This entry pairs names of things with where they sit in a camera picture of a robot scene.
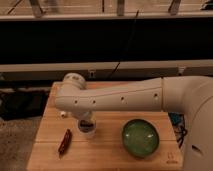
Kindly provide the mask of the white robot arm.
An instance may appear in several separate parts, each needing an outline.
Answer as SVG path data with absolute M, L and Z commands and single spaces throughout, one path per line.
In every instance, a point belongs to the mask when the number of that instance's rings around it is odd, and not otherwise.
M 90 118 L 93 111 L 185 114 L 183 171 L 213 171 L 213 77 L 162 77 L 88 89 L 84 77 L 69 73 L 57 91 L 55 106 L 79 120 Z

